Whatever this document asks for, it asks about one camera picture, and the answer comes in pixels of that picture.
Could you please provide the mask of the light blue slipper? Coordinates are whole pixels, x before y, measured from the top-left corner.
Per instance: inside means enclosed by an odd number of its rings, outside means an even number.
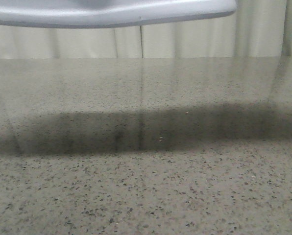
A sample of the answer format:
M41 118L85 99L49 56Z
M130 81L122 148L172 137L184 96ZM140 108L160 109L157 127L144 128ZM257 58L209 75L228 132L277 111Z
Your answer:
M114 28L232 15L234 0L0 0L0 25Z

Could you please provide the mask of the pale grey curtain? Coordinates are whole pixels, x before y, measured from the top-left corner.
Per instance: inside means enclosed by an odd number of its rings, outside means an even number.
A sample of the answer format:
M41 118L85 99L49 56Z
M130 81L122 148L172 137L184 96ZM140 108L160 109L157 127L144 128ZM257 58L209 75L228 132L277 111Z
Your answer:
M106 29L0 25L0 59L292 56L292 0L240 0L228 17Z

